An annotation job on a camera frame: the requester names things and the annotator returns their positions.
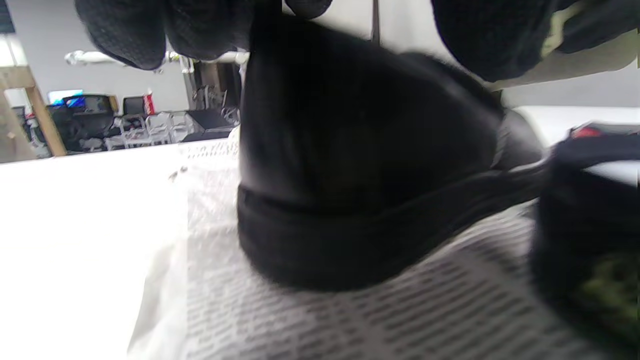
desk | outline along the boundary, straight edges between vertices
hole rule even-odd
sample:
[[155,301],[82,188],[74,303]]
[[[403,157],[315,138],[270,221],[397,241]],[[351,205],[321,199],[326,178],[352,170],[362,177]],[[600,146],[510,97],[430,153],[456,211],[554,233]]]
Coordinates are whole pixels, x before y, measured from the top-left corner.
[[[637,109],[520,110],[546,144],[592,119],[640,123]],[[180,147],[206,145],[0,166],[0,359],[125,359],[151,259],[185,238],[186,197],[170,180],[186,161]],[[108,199],[70,202],[70,193]]]

black fabric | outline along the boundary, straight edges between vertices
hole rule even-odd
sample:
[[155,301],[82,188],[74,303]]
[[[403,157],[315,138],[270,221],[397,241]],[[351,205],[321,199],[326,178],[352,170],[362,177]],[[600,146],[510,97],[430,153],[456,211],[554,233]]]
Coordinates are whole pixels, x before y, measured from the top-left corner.
[[333,0],[284,0],[287,6],[304,19],[316,18],[327,11]]
[[[247,49],[258,1],[76,0],[76,10],[100,51],[130,66],[154,70],[163,63],[166,38],[175,51],[199,60]],[[317,17],[330,3],[290,1],[290,6],[301,16]]]
[[[440,37],[453,56],[487,81],[517,78],[541,61],[554,12],[575,0],[431,0]],[[596,0],[564,26],[558,51],[590,49],[637,28],[637,0]]]
[[[623,138],[629,141],[610,149]],[[637,359],[637,336],[629,341],[616,334],[602,321],[606,314],[594,311],[593,299],[585,302],[578,294],[596,275],[595,265],[603,257],[640,252],[640,195],[636,184],[585,168],[640,160],[638,140],[637,135],[604,136],[569,139],[557,146],[538,201],[530,256],[534,284],[543,299],[579,334],[605,347],[612,359]]]
[[230,127],[225,118],[220,115],[219,110],[204,109],[204,110],[189,110],[187,114],[203,129],[216,129],[218,127]]
[[191,133],[180,142],[199,142],[204,140],[225,139],[229,137],[231,129],[221,129],[221,131],[203,131],[200,133]]
[[591,49],[637,28],[640,28],[638,0],[598,0],[564,24],[564,42],[558,51],[575,53]]

grey wall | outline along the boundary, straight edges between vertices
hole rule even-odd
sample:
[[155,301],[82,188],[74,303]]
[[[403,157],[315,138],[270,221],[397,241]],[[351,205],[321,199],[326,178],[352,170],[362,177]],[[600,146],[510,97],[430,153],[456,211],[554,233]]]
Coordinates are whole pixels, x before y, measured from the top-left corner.
[[7,0],[27,61],[46,99],[53,90],[139,96],[149,88],[156,110],[184,110],[187,95],[180,67],[165,66],[157,75],[119,65],[72,67],[64,56],[74,50],[95,51],[77,18],[74,0]]
[[508,88],[504,99],[510,106],[610,106],[640,108],[640,70],[634,61],[618,71],[581,78]]

white chair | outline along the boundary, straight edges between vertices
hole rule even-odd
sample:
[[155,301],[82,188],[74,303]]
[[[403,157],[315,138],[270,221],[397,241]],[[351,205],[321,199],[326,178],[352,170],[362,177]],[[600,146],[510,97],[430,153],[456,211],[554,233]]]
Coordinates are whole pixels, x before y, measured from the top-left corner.
[[148,129],[149,136],[156,142],[171,143],[171,114],[161,112],[150,115],[145,119],[145,125]]
[[124,146],[126,149],[137,146],[151,146],[157,143],[168,143],[169,138],[162,133],[152,134],[148,129],[148,121],[141,121],[140,129],[132,129],[125,131],[124,120],[116,118],[114,125],[120,128],[121,135],[109,138],[108,147],[113,148],[115,145]]
[[169,117],[169,135],[172,143],[182,141],[185,136],[195,131],[193,121],[186,111],[173,111]]

black chair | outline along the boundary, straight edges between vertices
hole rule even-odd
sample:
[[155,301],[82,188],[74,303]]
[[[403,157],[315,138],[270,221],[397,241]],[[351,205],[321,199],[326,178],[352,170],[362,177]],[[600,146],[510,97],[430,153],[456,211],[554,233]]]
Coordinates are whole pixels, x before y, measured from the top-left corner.
[[142,115],[147,117],[145,98],[142,96],[125,97],[122,99],[122,115]]

